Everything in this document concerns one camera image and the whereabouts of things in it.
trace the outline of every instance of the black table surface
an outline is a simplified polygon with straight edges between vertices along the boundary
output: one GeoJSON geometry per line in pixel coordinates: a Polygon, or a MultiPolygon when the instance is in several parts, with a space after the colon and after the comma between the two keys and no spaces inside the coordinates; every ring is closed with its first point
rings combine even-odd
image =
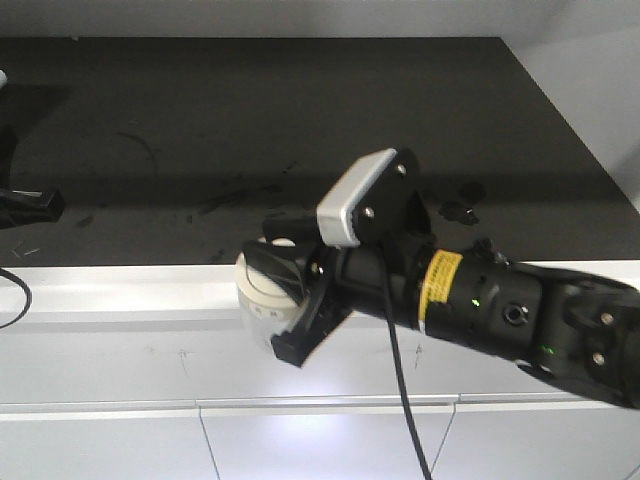
{"type": "Polygon", "coordinates": [[[420,158],[442,246],[640,258],[637,211],[500,39],[0,39],[0,69],[11,187],[67,201],[3,230],[0,265],[231,263],[390,146],[420,158]]]}

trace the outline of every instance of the screw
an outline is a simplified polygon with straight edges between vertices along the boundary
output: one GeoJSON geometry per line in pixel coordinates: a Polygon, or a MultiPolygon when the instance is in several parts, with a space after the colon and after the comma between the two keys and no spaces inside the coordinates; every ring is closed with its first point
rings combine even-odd
{"type": "Polygon", "coordinates": [[[324,273],[324,270],[322,269],[322,267],[318,265],[316,262],[313,262],[310,268],[311,268],[311,273],[313,273],[314,275],[322,275],[324,273]]]}
{"type": "Polygon", "coordinates": [[[375,212],[373,211],[373,208],[371,207],[365,207],[365,209],[362,210],[362,213],[364,213],[364,216],[370,220],[373,220],[373,217],[376,216],[375,212]]]}
{"type": "Polygon", "coordinates": [[[613,323],[613,320],[613,315],[611,315],[610,313],[604,312],[602,315],[600,315],[600,321],[605,325],[611,325],[613,323]]]}
{"type": "Polygon", "coordinates": [[[593,359],[593,363],[595,363],[596,365],[598,365],[599,367],[601,367],[602,365],[604,365],[604,355],[602,355],[600,352],[596,352],[594,353],[591,358],[593,359]]]}

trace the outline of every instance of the black cable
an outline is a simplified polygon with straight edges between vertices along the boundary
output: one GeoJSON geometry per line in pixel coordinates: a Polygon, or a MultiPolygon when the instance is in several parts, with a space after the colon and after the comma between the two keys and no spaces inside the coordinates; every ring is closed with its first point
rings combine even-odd
{"type": "Polygon", "coordinates": [[[17,275],[11,273],[8,270],[5,270],[4,268],[0,268],[0,277],[4,277],[7,280],[15,283],[17,286],[19,286],[22,289],[25,295],[25,302],[24,302],[24,307],[22,307],[22,311],[18,314],[17,317],[15,317],[10,322],[0,325],[0,329],[3,329],[13,325],[14,323],[16,323],[18,320],[20,320],[22,317],[24,317],[27,314],[27,312],[29,311],[29,308],[31,308],[31,301],[33,299],[33,296],[31,294],[31,289],[29,288],[29,286],[24,282],[24,280],[22,280],[17,275]]]}
{"type": "Polygon", "coordinates": [[[384,298],[385,316],[387,317],[387,325],[389,327],[389,338],[391,340],[391,351],[393,352],[393,364],[396,369],[396,379],[398,380],[398,390],[400,391],[400,401],[402,402],[402,410],[404,411],[404,418],[409,428],[409,434],[411,435],[411,442],[413,443],[413,449],[416,451],[418,457],[418,463],[422,470],[422,475],[425,480],[433,480],[431,472],[429,471],[429,465],[422,449],[422,443],[418,436],[418,430],[416,429],[416,422],[413,419],[413,413],[411,413],[411,405],[409,404],[409,395],[407,394],[407,384],[404,381],[404,373],[402,371],[402,358],[400,357],[400,347],[398,346],[398,334],[396,332],[396,324],[393,323],[393,306],[391,302],[391,291],[389,287],[389,276],[387,273],[387,264],[384,261],[384,256],[380,252],[380,269],[382,273],[382,288],[384,298]]]}

